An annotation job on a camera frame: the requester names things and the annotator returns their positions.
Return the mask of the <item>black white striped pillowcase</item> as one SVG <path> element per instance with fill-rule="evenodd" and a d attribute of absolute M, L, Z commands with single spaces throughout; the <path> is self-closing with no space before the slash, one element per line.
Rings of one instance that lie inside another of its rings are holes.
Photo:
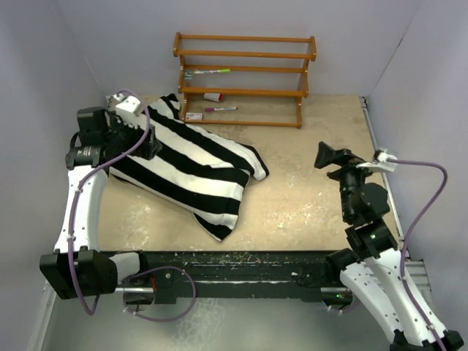
<path fill-rule="evenodd" d="M 110 169 L 121 181 L 150 191 L 190 211 L 215 240 L 235 229 L 244 189 L 250 178 L 269 174 L 257 150 L 179 118 L 175 94 L 163 95 L 148 106 L 161 150 L 151 160 L 128 156 Z"/>

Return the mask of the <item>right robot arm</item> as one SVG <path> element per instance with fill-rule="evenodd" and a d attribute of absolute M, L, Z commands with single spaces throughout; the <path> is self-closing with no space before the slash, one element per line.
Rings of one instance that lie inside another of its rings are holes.
<path fill-rule="evenodd" d="M 350 245 L 328 256 L 325 278 L 333 286 L 344 285 L 366 307 L 390 350 L 460 350 L 461 334 L 448 329 L 432 311 L 407 270 L 408 245 L 397 244 L 383 219 L 390 211 L 388 191 L 366 180 L 409 164 L 386 150 L 375 151 L 367 162 L 347 148 L 319 142 L 314 166 L 338 167 L 327 176 L 339 183 Z"/>

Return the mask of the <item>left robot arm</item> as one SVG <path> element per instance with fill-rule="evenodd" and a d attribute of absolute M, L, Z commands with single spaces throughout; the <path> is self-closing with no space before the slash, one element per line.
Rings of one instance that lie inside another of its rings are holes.
<path fill-rule="evenodd" d="M 127 156 L 153 159 L 162 148 L 154 127 L 139 121 L 139 106 L 118 104 L 112 110 L 88 107 L 77 112 L 78 131 L 65 156 L 68 195 L 60 236 L 39 269 L 63 300 L 113 293 L 126 279 L 147 284 L 150 268 L 136 252 L 101 253 L 99 210 L 110 166 Z"/>

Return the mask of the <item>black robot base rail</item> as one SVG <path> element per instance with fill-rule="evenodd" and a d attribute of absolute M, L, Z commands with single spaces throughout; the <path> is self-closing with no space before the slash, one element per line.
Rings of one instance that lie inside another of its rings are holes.
<path fill-rule="evenodd" d="M 328 251 L 144 252 L 144 276 L 118 290 L 175 303 L 177 298 L 273 298 L 349 305 L 351 292 L 332 277 Z"/>

